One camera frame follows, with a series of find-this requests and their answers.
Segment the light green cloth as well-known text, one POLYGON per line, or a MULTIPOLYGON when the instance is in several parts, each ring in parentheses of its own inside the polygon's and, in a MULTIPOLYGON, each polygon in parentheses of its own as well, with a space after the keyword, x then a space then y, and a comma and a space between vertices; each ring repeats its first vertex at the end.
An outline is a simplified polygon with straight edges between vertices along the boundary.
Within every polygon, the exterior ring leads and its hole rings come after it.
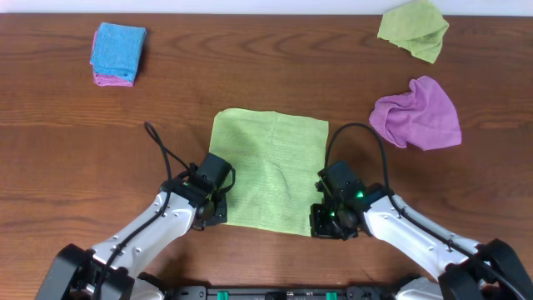
POLYGON ((315 183, 323 169, 329 124, 312 117, 241 108, 213 120, 209 151, 229 162, 227 222, 232 226, 308 236, 315 183))

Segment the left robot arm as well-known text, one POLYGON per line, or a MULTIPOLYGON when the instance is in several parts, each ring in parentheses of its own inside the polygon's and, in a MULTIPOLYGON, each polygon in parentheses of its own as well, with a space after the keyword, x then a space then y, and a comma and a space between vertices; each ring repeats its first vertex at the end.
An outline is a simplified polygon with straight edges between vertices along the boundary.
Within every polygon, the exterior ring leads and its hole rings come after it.
POLYGON ((39 299, 163 299, 159 287, 139 277, 172 241, 192 229, 227 222, 225 181, 232 165, 208 153, 203 162, 165 181, 150 207, 124 229, 88 250, 74 244, 54 258, 38 290, 39 299))

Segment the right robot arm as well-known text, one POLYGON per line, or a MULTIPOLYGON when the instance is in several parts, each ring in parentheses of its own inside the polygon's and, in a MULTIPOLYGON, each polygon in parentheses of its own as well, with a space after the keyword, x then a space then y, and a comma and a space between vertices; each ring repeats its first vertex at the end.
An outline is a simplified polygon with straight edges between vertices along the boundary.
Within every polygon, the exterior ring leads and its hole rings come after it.
POLYGON ((349 240, 365 233, 426 270, 391 292, 394 299, 530 299, 532 280, 513 248, 455 234, 409 207, 382 184, 366 187, 343 161, 318 173, 323 200, 311 206, 314 238, 349 240))

